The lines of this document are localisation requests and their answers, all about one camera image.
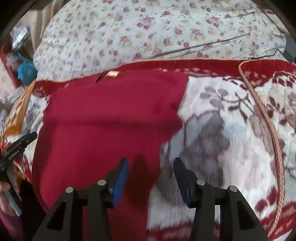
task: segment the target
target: person's arm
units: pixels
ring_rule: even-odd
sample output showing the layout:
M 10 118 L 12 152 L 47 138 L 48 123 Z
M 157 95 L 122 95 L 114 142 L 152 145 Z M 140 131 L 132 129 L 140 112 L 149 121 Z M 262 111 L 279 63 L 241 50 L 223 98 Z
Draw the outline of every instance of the person's arm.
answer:
M 16 191 L 19 192 L 18 184 L 16 181 L 15 183 L 17 187 Z M 0 182 L 0 219 L 14 241 L 24 241 L 21 217 L 15 214 L 14 209 L 4 194 L 4 191 L 8 191 L 9 189 L 10 185 L 8 183 Z

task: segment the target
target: silver screw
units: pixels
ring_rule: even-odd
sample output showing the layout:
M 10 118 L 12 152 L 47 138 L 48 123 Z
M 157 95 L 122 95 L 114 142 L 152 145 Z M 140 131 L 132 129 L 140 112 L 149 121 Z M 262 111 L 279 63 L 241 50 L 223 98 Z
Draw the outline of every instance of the silver screw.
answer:
M 71 193 L 73 191 L 74 191 L 74 188 L 73 187 L 66 188 L 66 193 Z
M 229 189 L 232 192 L 236 192 L 237 191 L 237 187 L 236 186 L 230 186 Z
M 98 181 L 99 186 L 104 186 L 107 182 L 105 180 Z
M 197 183 L 198 185 L 203 186 L 203 185 L 205 184 L 205 181 L 204 181 L 203 179 L 199 179 L 199 180 L 197 180 L 196 183 Z

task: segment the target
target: human hand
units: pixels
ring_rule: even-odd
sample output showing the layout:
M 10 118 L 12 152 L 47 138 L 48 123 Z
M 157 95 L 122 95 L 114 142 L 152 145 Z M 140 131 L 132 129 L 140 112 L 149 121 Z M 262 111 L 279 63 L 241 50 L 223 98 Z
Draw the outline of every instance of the human hand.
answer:
M 15 186 L 15 191 L 17 193 L 19 193 L 21 181 L 17 177 L 17 169 L 15 166 L 13 166 L 13 173 L 14 173 L 13 182 L 14 182 L 14 186 Z M 9 203 L 9 201 L 7 200 L 7 198 L 4 194 L 4 192 L 8 191 L 10 188 L 13 188 L 10 186 L 10 184 L 8 184 L 6 182 L 0 182 L 0 207 L 4 213 L 6 213 L 10 216 L 16 216 L 14 209 L 12 208 L 11 204 Z

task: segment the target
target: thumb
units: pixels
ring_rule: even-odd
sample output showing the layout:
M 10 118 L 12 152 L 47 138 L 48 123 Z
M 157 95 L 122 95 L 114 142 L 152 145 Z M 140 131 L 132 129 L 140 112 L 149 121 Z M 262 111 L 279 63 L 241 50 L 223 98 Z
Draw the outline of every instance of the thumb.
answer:
M 10 189 L 10 184 L 6 182 L 0 182 L 0 193 L 8 191 Z

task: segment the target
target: orange patterned cloth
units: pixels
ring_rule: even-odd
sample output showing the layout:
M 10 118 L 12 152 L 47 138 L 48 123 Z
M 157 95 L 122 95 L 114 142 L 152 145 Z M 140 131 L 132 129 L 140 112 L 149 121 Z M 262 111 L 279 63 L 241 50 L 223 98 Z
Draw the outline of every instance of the orange patterned cloth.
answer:
M 22 122 L 25 116 L 30 96 L 33 92 L 36 81 L 34 80 L 24 91 L 24 93 L 14 103 L 10 113 L 4 121 L 3 136 L 18 135 L 22 129 Z

